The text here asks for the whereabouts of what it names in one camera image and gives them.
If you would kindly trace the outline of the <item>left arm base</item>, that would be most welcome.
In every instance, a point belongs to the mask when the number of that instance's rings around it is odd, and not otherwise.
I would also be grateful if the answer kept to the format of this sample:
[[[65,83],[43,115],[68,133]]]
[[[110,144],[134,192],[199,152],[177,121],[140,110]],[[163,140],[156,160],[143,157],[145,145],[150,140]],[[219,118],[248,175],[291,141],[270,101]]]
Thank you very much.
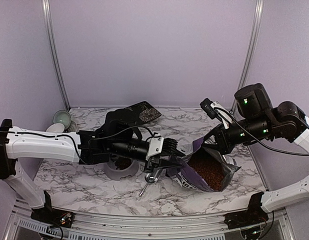
[[[33,211],[31,219],[47,224],[55,224],[65,228],[71,228],[74,220],[74,213],[70,211],[54,210],[52,212]]]

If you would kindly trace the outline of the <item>metal food scoop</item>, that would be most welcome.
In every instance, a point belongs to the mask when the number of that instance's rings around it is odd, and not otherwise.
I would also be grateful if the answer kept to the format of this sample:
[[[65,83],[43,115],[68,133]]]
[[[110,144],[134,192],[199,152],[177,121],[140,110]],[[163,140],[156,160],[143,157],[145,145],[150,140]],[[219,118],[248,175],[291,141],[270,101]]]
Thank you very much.
[[[156,184],[162,174],[163,170],[162,169],[156,169],[155,171],[153,171],[152,173],[147,173],[144,177],[146,184],[145,186],[142,188],[141,192],[139,193],[139,196],[141,197],[146,188],[148,187],[148,185],[153,185]]]

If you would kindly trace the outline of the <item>purple pet food bag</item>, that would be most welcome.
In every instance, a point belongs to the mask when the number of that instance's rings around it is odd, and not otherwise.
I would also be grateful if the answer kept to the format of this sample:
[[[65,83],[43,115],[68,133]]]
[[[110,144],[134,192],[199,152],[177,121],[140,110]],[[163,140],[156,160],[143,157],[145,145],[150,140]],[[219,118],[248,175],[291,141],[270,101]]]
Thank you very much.
[[[241,169],[234,158],[222,155],[216,149],[211,136],[201,137],[181,147],[184,157],[171,157],[181,167],[168,168],[165,175],[181,187],[199,192],[222,192]]]

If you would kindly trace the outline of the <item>grey double pet bowl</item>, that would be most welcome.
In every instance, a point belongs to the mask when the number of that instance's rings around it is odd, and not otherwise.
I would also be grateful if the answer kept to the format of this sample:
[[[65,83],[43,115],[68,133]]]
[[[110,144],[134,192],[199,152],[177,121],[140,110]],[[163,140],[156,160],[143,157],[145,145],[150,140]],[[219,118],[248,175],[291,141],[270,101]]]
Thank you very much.
[[[105,175],[114,181],[120,181],[126,177],[133,177],[139,170],[139,163],[135,160],[116,156],[103,166]]]

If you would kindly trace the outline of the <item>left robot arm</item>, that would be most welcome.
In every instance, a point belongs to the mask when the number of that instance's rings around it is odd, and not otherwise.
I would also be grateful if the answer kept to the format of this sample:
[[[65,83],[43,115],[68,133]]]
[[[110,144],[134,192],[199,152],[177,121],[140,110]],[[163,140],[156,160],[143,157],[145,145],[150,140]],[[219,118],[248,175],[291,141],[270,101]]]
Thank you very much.
[[[50,195],[29,178],[18,160],[53,159],[95,165],[117,156],[144,163],[143,171],[147,174],[179,167],[169,160],[172,156],[183,156],[177,141],[157,133],[143,140],[141,128],[134,113],[124,108],[108,112],[104,124],[94,131],[31,131],[4,119],[0,125],[0,180],[26,200],[35,215],[52,223],[63,213],[52,207]]]

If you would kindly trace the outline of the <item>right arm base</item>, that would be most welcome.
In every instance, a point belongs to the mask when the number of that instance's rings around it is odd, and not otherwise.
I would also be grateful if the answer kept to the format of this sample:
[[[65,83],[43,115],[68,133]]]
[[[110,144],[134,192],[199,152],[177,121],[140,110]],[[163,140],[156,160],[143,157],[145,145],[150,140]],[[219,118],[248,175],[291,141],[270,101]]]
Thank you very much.
[[[224,216],[224,223],[227,225],[229,230],[236,228],[248,227],[250,225],[256,225],[262,222],[267,222],[269,217],[267,214],[248,214],[245,211],[227,213]]]

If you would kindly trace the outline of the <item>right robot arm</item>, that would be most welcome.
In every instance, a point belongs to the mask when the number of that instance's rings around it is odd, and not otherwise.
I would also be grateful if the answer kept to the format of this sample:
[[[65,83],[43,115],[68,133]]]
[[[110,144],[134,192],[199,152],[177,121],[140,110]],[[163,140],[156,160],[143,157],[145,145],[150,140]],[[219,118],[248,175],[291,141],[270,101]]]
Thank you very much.
[[[234,94],[237,109],[242,120],[235,120],[219,103],[208,104],[212,118],[222,123],[211,131],[215,149],[229,154],[236,145],[251,145],[262,140],[286,139],[305,153],[295,156],[309,156],[309,117],[293,102],[284,101],[273,107],[265,87],[261,83],[247,85]],[[254,194],[248,209],[242,213],[242,220],[253,224],[262,213],[309,199],[309,175],[297,183],[275,191]]]

